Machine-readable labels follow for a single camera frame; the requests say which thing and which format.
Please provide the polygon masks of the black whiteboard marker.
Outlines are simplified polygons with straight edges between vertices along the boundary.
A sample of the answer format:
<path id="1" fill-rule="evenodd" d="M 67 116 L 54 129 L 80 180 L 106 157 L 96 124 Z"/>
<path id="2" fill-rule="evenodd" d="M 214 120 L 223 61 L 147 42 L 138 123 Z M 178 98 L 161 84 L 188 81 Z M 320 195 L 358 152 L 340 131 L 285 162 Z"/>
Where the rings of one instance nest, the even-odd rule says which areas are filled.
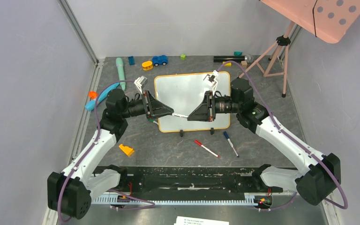
<path id="1" fill-rule="evenodd" d="M 184 118 L 184 119 L 187 119 L 187 118 L 188 118 L 187 115 L 178 114 L 178 113 L 172 113 L 172 116 L 179 117 L 179 118 Z"/>

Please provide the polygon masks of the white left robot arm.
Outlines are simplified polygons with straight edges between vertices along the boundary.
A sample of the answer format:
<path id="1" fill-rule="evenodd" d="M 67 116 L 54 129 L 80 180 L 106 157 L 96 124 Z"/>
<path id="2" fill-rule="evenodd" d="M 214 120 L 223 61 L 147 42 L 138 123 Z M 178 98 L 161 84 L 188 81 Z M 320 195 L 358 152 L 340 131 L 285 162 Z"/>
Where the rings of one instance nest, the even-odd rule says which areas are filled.
<path id="1" fill-rule="evenodd" d="M 128 187 L 128 177 L 115 166 L 93 176 L 103 156 L 125 133 L 128 118 L 145 115 L 154 120 L 174 112 L 147 90 L 139 98 L 129 100 L 123 90 L 113 89 L 108 92 L 105 104 L 106 109 L 86 147 L 62 172 L 52 172 L 47 179 L 47 205 L 59 215 L 81 219 L 104 192 Z"/>

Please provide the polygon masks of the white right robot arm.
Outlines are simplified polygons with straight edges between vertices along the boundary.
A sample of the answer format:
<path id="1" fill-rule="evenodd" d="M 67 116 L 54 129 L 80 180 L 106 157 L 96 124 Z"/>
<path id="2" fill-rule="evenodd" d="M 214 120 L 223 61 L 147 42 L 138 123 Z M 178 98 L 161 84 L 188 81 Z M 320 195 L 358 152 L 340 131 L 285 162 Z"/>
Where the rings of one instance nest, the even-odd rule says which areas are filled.
<path id="1" fill-rule="evenodd" d="M 318 205 L 335 190 L 340 189 L 341 163 L 333 153 L 324 155 L 304 143 L 286 129 L 268 110 L 255 101 L 249 81 L 236 78 L 231 81 L 230 95 L 216 90 L 215 77 L 204 78 L 209 86 L 202 102 L 188 115 L 188 121 L 213 122 L 217 114 L 234 113 L 238 122 L 252 133 L 268 141 L 296 167 L 280 169 L 269 164 L 260 166 L 252 178 L 257 191 L 278 187 L 298 193 L 307 203 Z"/>

